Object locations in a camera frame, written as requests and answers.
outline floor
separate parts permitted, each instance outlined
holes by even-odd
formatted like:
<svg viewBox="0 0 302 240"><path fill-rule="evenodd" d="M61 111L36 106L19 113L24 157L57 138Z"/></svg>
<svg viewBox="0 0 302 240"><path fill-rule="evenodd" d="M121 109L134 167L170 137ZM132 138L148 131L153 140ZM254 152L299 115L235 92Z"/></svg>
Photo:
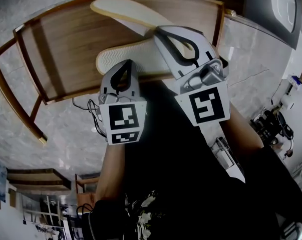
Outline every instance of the floor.
<svg viewBox="0 0 302 240"><path fill-rule="evenodd" d="M43 10L68 0L0 0L0 46L13 35L12 30ZM251 119L263 107L271 107L284 94L281 82L291 49L253 28L225 19L219 46L220 55L229 61L229 96L233 104ZM17 48L0 57L1 69L14 94L31 112L37 93L27 76ZM76 98L84 105L89 98ZM42 145L23 126L0 93L0 161L11 169L55 168L73 180L74 174L89 174L101 169L106 143L92 132L89 113L72 105L71 100L40 107L36 124L45 130L49 141ZM201 128L208 143L222 134L217 123Z"/></svg>

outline black sleeve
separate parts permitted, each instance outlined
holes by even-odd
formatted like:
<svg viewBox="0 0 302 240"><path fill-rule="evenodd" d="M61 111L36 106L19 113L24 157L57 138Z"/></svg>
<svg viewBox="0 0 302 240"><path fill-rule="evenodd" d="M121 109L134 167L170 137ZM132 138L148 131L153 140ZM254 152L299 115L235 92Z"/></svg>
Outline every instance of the black sleeve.
<svg viewBox="0 0 302 240"><path fill-rule="evenodd" d="M86 215L84 239L122 239L128 219L124 201L100 200L91 213Z"/></svg>
<svg viewBox="0 0 302 240"><path fill-rule="evenodd" d="M302 223L302 192L271 147L253 155L244 173L256 198L282 217Z"/></svg>

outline person's arm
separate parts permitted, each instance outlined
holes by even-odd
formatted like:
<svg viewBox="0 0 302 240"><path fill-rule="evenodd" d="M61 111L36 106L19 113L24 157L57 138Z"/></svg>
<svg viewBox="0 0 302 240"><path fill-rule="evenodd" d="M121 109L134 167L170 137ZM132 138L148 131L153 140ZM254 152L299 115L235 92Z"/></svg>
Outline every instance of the person's arm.
<svg viewBox="0 0 302 240"><path fill-rule="evenodd" d="M226 140L242 166L250 155L263 148L263 142L243 116L230 103L230 119L220 122Z"/></svg>
<svg viewBox="0 0 302 240"><path fill-rule="evenodd" d="M117 200L121 196L125 166L124 151L124 144L107 145L95 192L95 202L99 200Z"/></svg>

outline wooden armrest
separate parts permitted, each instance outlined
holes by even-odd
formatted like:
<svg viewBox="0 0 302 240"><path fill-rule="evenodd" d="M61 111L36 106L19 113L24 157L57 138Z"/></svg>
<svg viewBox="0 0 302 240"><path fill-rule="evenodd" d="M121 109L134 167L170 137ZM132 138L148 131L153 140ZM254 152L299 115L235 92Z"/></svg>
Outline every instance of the wooden armrest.
<svg viewBox="0 0 302 240"><path fill-rule="evenodd" d="M6 44L0 47L0 55L4 53L7 49L9 49L12 45L14 45L16 41L14 39L9 40ZM47 137L45 134L38 128L38 126L34 123L33 118L35 119L35 115L37 113L38 108L34 110L32 118L26 113L23 109L19 101L16 99L15 95L13 94L11 88L9 87L6 79L1 71L0 68L0 91L2 92L3 96L12 107L13 111L16 115L21 119L23 124L38 138L42 143L47 142Z"/></svg>
<svg viewBox="0 0 302 240"><path fill-rule="evenodd" d="M97 183L99 182L99 178L100 177L97 177L97 178L86 178L86 179L78 179L76 182L77 184L79 185L84 185L84 184L90 184L90 183Z"/></svg>

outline wooden chair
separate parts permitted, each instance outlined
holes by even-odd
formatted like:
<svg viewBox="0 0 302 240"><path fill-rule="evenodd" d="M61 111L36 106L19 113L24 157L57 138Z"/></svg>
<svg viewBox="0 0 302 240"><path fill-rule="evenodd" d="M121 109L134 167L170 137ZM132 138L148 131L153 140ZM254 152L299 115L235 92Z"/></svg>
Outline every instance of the wooden chair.
<svg viewBox="0 0 302 240"><path fill-rule="evenodd" d="M17 44L25 69L38 92L28 115L14 96L0 69L0 90L24 125L42 143L46 135L34 123L40 104L63 101L99 91L102 75L95 60L110 47L144 39L116 20L90 9L94 0L74 0L52 8L13 30L14 38L0 47L2 55ZM204 33L216 47L224 19L223 2L215 0L134 0L168 20ZM140 76L139 82L172 77L171 74Z"/></svg>
<svg viewBox="0 0 302 240"><path fill-rule="evenodd" d="M94 194L92 192L85 192L85 184L92 184L98 183L99 177L95 178L88 178L88 179L79 179L78 175L75 175L75 190L76 190L76 200L77 200L77 207L82 206L83 204L89 204L92 207L95 205L94 201Z"/></svg>

